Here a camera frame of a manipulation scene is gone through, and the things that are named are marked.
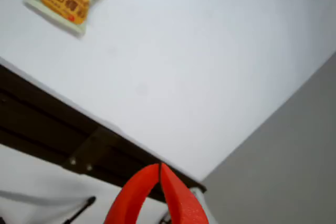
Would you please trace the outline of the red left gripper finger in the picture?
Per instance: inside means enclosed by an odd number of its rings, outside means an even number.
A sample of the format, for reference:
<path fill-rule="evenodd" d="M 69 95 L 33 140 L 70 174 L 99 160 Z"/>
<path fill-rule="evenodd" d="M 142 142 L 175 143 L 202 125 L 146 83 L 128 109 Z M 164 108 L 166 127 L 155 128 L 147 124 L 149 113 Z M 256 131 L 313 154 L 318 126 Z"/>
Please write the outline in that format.
<path fill-rule="evenodd" d="M 142 205 L 159 182 L 159 164 L 152 164 L 134 174 L 114 200 L 104 224 L 136 223 Z"/>

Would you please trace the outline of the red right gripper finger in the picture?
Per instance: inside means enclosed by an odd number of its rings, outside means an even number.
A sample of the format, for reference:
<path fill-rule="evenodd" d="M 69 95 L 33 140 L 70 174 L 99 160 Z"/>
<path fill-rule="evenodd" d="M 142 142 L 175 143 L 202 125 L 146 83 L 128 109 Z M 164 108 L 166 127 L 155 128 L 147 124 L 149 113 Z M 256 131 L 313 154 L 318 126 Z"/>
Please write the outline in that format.
<path fill-rule="evenodd" d="M 164 163 L 161 164 L 160 182 L 172 223 L 208 223 L 206 213 L 199 201 Z"/>

